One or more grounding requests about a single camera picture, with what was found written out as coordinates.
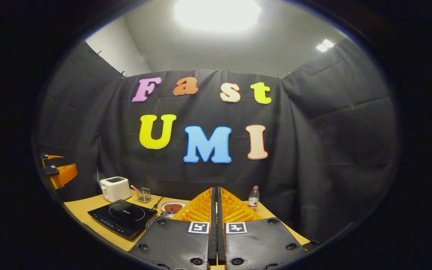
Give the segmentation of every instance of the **plate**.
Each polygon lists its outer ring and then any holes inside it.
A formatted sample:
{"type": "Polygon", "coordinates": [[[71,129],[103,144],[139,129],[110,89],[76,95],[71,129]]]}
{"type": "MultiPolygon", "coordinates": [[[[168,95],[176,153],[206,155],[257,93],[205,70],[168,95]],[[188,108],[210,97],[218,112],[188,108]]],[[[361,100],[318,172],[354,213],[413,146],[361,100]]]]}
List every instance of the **plate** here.
{"type": "Polygon", "coordinates": [[[161,208],[161,210],[164,212],[164,207],[168,204],[173,204],[173,203],[177,203],[177,204],[181,205],[182,207],[185,207],[188,204],[187,202],[182,202],[182,201],[167,201],[167,202],[161,203],[159,208],[161,208]]]}

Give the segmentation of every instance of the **utensil holder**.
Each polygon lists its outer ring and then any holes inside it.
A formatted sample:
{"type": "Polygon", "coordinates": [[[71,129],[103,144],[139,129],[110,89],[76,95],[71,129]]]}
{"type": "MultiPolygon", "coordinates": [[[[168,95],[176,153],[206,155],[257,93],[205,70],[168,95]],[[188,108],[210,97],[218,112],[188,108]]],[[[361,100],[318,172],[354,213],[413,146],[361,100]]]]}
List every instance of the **utensil holder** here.
{"type": "Polygon", "coordinates": [[[149,188],[142,187],[140,192],[136,191],[136,195],[138,197],[138,201],[142,203],[148,203],[151,201],[151,191],[149,188]]]}

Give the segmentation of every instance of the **pink letter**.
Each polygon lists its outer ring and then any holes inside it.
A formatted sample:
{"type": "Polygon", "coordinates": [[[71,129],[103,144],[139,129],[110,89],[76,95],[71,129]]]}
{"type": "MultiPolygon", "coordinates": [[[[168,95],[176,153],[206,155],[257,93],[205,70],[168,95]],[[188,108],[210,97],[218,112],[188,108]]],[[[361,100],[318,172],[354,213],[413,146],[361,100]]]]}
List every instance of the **pink letter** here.
{"type": "Polygon", "coordinates": [[[148,99],[146,97],[146,92],[148,93],[148,95],[150,95],[153,92],[156,84],[160,84],[160,83],[161,83],[161,77],[139,80],[139,87],[138,90],[136,91],[136,95],[132,98],[132,102],[141,102],[148,99]]]}

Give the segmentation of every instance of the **orange block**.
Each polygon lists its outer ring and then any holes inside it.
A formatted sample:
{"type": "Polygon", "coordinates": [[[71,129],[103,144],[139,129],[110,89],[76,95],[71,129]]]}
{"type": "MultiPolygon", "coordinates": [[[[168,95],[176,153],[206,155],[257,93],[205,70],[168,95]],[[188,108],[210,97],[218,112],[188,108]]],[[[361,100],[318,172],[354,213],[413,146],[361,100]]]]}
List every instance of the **orange block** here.
{"type": "Polygon", "coordinates": [[[76,164],[70,164],[67,166],[58,167],[56,169],[58,169],[58,171],[60,172],[60,179],[63,186],[78,175],[78,171],[76,170],[76,164]]]}
{"type": "Polygon", "coordinates": [[[49,177],[55,189],[61,188],[78,174],[78,171],[76,170],[76,164],[70,164],[67,166],[58,167],[56,169],[60,174],[49,177]]]}
{"type": "Polygon", "coordinates": [[[263,219],[247,204],[224,188],[221,188],[221,207],[223,207],[223,223],[249,222],[263,219]]]}
{"type": "Polygon", "coordinates": [[[172,217],[180,221],[187,222],[211,222],[211,191],[209,188],[197,195],[185,207],[172,217]]]}
{"type": "Polygon", "coordinates": [[[53,159],[53,158],[62,158],[61,156],[51,156],[51,155],[48,155],[48,159],[53,159]]]}

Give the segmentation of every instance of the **yellow letter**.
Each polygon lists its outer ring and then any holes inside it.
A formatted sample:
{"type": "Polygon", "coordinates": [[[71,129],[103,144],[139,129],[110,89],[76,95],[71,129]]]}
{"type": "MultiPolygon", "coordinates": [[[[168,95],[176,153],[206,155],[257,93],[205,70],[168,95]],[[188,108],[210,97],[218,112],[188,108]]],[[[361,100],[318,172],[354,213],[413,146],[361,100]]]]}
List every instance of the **yellow letter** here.
{"type": "Polygon", "coordinates": [[[263,125],[249,125],[246,131],[249,133],[251,150],[247,157],[249,159],[265,159],[268,152],[264,150],[263,131],[266,127],[263,125]]]}
{"type": "Polygon", "coordinates": [[[156,115],[146,114],[141,116],[141,130],[139,131],[139,142],[149,149],[161,149],[168,145],[171,137],[171,128],[173,127],[173,121],[176,119],[176,115],[165,114],[161,116],[163,120],[163,132],[161,138],[154,140],[151,138],[151,130],[153,129],[153,122],[158,119],[156,115]]]}
{"type": "Polygon", "coordinates": [[[221,94],[219,97],[226,102],[238,102],[241,100],[241,94],[238,93],[240,87],[237,84],[225,82],[221,85],[221,94]]]}
{"type": "Polygon", "coordinates": [[[256,84],[251,84],[250,86],[254,89],[254,99],[262,104],[269,104],[271,102],[270,97],[266,97],[266,91],[271,91],[269,87],[264,86],[264,82],[258,82],[256,84]]]}

